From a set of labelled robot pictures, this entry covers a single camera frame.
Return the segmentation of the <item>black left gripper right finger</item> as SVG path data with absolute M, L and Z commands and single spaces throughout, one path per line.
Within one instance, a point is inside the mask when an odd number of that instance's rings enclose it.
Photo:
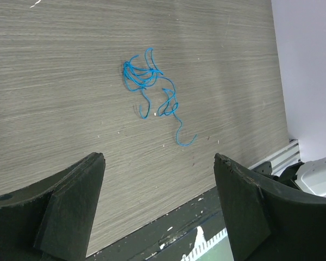
M 288 187 L 222 154 L 214 174 L 235 260 L 326 260 L 326 198 Z

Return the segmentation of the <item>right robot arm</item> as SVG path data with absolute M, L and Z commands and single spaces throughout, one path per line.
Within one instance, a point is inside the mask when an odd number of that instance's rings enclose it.
M 294 171 L 293 180 L 290 181 L 294 187 L 312 195 L 326 197 L 326 157 L 302 162 L 298 152 L 292 156 L 282 153 L 251 167 L 258 173 L 278 177 L 282 177 L 285 170 L 292 170 L 293 168 L 297 169 Z

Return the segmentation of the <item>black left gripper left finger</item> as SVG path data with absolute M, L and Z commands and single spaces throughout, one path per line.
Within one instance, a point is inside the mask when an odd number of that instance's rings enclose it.
M 0 260 L 85 260 L 105 171 L 93 152 L 0 196 Z

